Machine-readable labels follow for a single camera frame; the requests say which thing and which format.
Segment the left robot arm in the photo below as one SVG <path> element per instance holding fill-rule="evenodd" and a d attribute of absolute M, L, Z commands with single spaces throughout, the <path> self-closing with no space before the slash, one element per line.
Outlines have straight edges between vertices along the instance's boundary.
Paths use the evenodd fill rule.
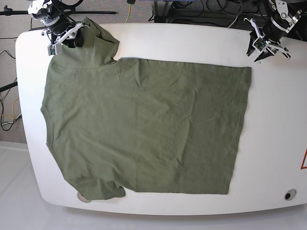
<path fill-rule="evenodd" d="M 290 59 L 289 50 L 281 46 L 281 38 L 288 34 L 298 23 L 304 13 L 307 12 L 305 0 L 271 0 L 270 4 L 274 11 L 269 13 L 269 18 L 263 27 L 258 26 L 252 18 L 245 18 L 253 30 L 250 32 L 250 41 L 247 49 L 247 56 L 254 52 L 258 53 L 255 61 L 282 53 Z"/>

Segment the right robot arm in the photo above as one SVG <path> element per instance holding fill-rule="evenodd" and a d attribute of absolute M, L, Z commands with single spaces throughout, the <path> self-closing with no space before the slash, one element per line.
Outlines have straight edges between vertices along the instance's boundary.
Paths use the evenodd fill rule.
<path fill-rule="evenodd" d="M 63 44 L 69 48 L 82 47 L 84 38 L 80 29 L 88 27 L 89 24 L 77 22 L 70 17 L 81 3 L 81 0 L 72 5 L 60 0 L 32 0 L 28 13 L 47 27 L 52 48 L 56 44 Z"/>

